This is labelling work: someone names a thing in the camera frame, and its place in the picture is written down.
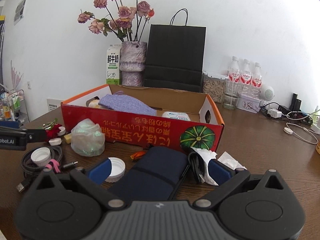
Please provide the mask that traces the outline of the small white cap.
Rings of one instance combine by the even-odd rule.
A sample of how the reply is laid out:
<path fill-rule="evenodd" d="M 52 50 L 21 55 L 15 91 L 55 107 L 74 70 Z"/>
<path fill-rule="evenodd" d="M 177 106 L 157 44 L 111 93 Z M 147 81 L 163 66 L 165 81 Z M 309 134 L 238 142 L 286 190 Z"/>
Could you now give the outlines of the small white cap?
<path fill-rule="evenodd" d="M 53 138 L 49 140 L 49 144 L 50 146 L 59 146 L 62 143 L 62 139 L 61 138 Z"/>

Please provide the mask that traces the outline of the clear plastic bag green contents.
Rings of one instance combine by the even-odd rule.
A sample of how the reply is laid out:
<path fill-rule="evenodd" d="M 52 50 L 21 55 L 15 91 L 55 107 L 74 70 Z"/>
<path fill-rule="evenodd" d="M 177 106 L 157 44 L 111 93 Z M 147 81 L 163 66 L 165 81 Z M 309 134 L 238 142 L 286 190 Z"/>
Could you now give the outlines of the clear plastic bag green contents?
<path fill-rule="evenodd" d="M 105 150 L 105 135 L 99 124 L 90 119 L 79 122 L 71 130 L 71 148 L 80 156 L 96 157 Z"/>

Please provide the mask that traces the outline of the navy zippered soft case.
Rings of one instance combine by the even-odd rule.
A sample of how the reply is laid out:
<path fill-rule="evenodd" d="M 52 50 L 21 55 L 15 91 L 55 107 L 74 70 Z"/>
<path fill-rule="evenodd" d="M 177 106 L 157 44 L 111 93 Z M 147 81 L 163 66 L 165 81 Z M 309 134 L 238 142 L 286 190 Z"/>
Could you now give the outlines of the navy zippered soft case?
<path fill-rule="evenodd" d="M 188 168 L 186 154 L 167 147 L 152 147 L 108 191 L 127 204 L 172 200 Z"/>

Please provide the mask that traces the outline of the yellow white plush sheep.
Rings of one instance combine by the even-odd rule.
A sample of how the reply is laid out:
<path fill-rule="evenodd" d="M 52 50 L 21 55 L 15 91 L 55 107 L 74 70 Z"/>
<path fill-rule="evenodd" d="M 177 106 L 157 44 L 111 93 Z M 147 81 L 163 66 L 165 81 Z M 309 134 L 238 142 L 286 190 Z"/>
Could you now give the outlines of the yellow white plush sheep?
<path fill-rule="evenodd" d="M 99 99 L 91 100 L 91 101 L 87 104 L 87 107 L 96 108 L 96 109 L 104 109 L 104 106 L 99 105 L 99 101 L 100 101 Z"/>

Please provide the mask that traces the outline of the clear cotton swab box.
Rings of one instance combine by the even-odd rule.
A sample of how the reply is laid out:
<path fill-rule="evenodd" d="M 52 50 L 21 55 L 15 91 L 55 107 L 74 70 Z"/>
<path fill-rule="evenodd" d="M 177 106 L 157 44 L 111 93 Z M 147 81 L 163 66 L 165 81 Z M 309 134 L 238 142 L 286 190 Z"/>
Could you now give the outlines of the clear cotton swab box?
<path fill-rule="evenodd" d="M 170 112 L 166 111 L 162 114 L 162 117 L 169 118 L 169 119 L 176 119 L 176 120 L 184 120 L 184 121 L 190 121 L 189 115 L 187 113 L 183 112 Z"/>

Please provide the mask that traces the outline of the dried pink rose bouquet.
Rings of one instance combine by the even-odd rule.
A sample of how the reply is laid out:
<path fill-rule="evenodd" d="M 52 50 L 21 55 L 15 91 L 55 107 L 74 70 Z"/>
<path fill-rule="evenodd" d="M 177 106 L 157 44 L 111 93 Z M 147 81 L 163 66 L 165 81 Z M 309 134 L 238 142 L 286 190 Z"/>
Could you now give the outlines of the dried pink rose bouquet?
<path fill-rule="evenodd" d="M 98 17 L 81 10 L 77 22 L 89 23 L 88 29 L 93 34 L 107 37 L 113 33 L 121 42 L 140 42 L 145 26 L 155 15 L 151 5 L 141 0 L 135 0 L 133 6 L 125 6 L 123 0 L 94 0 L 93 6 L 107 11 L 107 15 Z"/>

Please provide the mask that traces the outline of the red keychain trinket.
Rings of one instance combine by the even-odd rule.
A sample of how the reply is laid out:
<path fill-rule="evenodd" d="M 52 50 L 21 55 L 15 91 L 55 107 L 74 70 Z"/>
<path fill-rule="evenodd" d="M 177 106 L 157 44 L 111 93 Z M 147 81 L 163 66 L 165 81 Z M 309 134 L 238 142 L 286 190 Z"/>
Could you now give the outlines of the red keychain trinket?
<path fill-rule="evenodd" d="M 66 128 L 59 124 L 57 119 L 43 124 L 42 129 L 46 131 L 47 141 L 63 136 L 66 133 Z"/>

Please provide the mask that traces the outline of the white ribbed bottle cap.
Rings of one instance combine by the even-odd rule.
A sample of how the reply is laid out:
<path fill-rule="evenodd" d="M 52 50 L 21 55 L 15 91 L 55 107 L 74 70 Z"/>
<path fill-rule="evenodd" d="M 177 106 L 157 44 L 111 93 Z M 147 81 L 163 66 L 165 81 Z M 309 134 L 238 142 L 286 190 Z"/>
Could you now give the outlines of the white ribbed bottle cap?
<path fill-rule="evenodd" d="M 51 151 L 48 147 L 35 149 L 31 154 L 31 161 L 38 167 L 44 167 L 52 159 Z"/>

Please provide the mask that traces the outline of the purple knitted cloth pouch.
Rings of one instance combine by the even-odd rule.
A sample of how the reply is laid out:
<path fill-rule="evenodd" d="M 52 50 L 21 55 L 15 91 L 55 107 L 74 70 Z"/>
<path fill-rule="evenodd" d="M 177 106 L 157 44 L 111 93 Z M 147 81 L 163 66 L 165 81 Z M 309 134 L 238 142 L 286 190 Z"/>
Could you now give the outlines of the purple knitted cloth pouch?
<path fill-rule="evenodd" d="M 129 95 L 120 93 L 107 94 L 99 100 L 98 103 L 107 109 L 114 111 L 133 113 L 140 115 L 156 116 L 157 111 L 142 101 Z"/>

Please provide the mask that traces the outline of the red cardboard pumpkin box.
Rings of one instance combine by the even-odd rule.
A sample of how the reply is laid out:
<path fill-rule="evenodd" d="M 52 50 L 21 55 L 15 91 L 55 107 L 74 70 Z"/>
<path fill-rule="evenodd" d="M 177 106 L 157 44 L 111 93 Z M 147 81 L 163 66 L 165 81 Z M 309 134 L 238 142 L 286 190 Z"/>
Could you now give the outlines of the red cardboard pumpkin box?
<path fill-rule="evenodd" d="M 87 107 L 88 101 L 123 92 L 157 111 L 156 116 Z M 80 121 L 99 124 L 108 142 L 123 142 L 147 148 L 165 146 L 181 151 L 185 147 L 215 151 L 225 123 L 212 98 L 202 93 L 167 88 L 102 85 L 61 103 L 65 128 L 71 131 Z M 162 117 L 166 111 L 183 112 L 190 121 Z"/>

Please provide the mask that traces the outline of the clear drinking glass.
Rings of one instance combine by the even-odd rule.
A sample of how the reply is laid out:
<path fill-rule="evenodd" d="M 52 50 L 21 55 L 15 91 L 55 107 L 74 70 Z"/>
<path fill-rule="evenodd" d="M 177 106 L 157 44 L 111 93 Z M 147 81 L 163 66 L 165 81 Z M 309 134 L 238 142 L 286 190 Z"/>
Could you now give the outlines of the clear drinking glass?
<path fill-rule="evenodd" d="M 223 91 L 223 107 L 231 110 L 235 110 L 238 101 L 241 97 L 243 90 L 243 84 L 234 81 L 225 81 L 225 87 Z"/>

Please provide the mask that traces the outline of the clear jar with seeds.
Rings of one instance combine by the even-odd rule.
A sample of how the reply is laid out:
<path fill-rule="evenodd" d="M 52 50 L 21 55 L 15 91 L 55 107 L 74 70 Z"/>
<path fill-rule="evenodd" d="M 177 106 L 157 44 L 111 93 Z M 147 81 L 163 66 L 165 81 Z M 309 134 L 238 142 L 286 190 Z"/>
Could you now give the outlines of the clear jar with seeds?
<path fill-rule="evenodd" d="M 203 72 L 202 76 L 202 92 L 208 94 L 214 102 L 222 103 L 227 76 L 213 72 Z"/>

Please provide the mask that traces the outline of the small orange object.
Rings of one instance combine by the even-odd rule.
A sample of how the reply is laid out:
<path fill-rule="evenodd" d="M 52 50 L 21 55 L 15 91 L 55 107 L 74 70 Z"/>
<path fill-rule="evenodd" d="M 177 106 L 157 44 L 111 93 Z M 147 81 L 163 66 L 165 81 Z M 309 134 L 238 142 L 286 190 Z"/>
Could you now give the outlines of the small orange object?
<path fill-rule="evenodd" d="M 145 154 L 146 154 L 146 151 L 139 151 L 139 152 L 136 152 L 136 153 L 130 155 L 130 158 L 131 158 L 132 161 L 138 161 L 138 160 L 141 159 Z"/>

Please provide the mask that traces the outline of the white tissue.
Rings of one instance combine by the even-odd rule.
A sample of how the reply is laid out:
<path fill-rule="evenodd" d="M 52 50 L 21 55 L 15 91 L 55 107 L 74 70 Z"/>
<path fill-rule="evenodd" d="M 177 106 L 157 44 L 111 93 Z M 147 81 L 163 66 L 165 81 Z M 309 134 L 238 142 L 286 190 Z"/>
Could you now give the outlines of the white tissue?
<path fill-rule="evenodd" d="M 188 161 L 198 184 L 220 186 L 235 176 L 237 170 L 245 170 L 229 153 L 224 152 L 218 159 L 211 150 L 190 148 Z"/>

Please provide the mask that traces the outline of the white wide jar lid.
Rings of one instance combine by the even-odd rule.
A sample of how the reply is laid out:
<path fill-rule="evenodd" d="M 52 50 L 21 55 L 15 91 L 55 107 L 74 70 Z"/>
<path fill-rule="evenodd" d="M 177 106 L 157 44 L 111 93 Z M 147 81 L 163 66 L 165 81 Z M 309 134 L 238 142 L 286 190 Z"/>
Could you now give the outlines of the white wide jar lid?
<path fill-rule="evenodd" d="M 111 161 L 111 173 L 105 179 L 105 181 L 107 183 L 116 183 L 124 176 L 126 165 L 125 162 L 120 158 L 109 157 L 109 160 Z"/>

